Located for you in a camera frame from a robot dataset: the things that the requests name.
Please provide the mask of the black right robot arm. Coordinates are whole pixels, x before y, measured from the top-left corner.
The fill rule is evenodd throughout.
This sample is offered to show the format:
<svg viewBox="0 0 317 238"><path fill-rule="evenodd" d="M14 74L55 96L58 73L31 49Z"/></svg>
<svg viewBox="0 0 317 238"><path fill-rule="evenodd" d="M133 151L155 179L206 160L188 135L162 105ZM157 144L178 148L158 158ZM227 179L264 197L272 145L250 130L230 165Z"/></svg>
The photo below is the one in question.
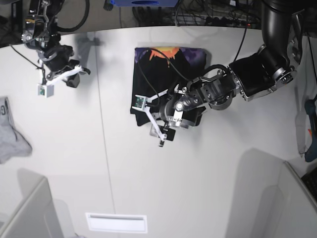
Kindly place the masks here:
<svg viewBox="0 0 317 238"><path fill-rule="evenodd" d="M27 48L35 50L38 54L42 85L54 79L61 79L68 87L76 88L80 83L79 75L91 72L82 67L80 61L72 59L74 50L71 46L60 43L61 33L74 32L86 22L90 2L85 1L84 16L72 28L62 28L57 25L57 15L63 4L62 0L32 0L21 39Z"/></svg>

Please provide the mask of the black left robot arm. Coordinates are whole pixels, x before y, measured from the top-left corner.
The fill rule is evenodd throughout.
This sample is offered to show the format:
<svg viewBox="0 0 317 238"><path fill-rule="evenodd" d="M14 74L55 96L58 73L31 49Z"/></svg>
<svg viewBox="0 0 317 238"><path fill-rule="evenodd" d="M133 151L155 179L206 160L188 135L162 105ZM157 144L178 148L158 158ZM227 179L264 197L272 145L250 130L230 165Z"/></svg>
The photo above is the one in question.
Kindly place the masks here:
<svg viewBox="0 0 317 238"><path fill-rule="evenodd" d="M258 51L228 66L211 65L186 84L176 84L160 107L164 126L154 127L160 143L172 141L178 127L197 126L206 106L223 111L237 95L250 101L292 81L302 59L307 7L305 0L262 1L263 44Z"/></svg>

